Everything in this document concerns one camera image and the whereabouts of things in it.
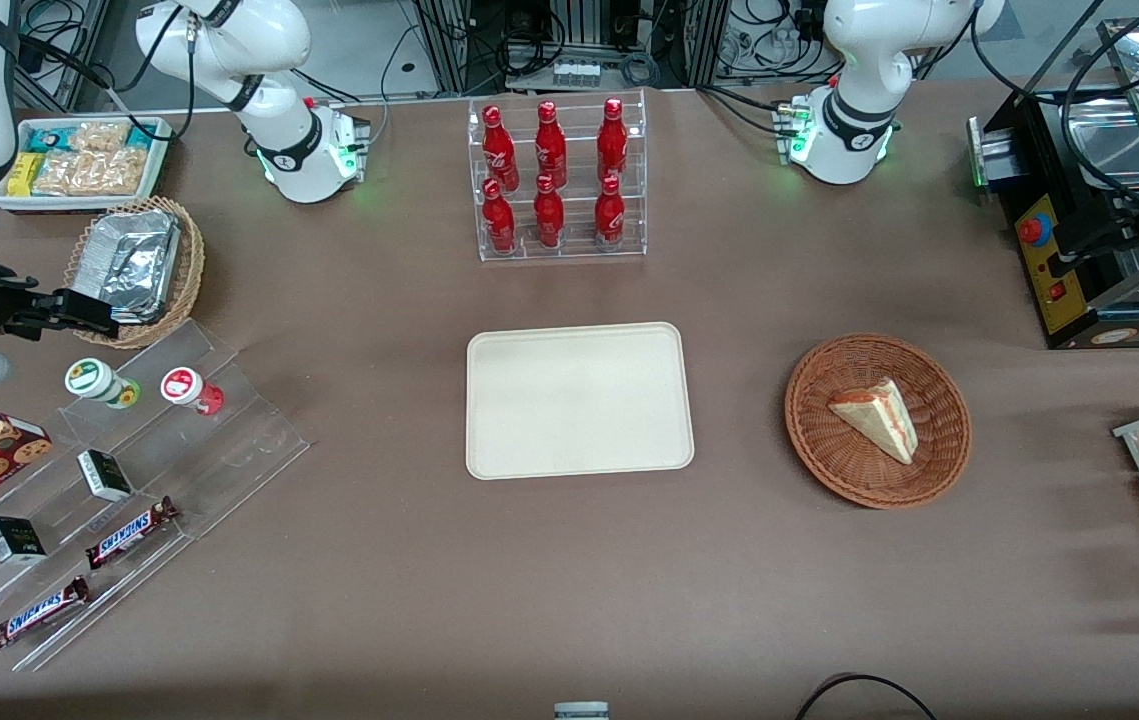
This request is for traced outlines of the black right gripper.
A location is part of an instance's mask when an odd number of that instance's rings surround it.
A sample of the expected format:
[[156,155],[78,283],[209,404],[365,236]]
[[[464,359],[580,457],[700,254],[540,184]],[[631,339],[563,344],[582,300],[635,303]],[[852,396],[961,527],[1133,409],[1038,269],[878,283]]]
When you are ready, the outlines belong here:
[[[38,293],[33,278],[17,278],[16,272],[0,264],[0,334],[13,334],[38,341],[42,332],[76,332],[99,336],[106,342],[118,338],[120,324],[113,319],[112,306],[103,300],[77,291]],[[54,316],[49,302],[54,301]]]

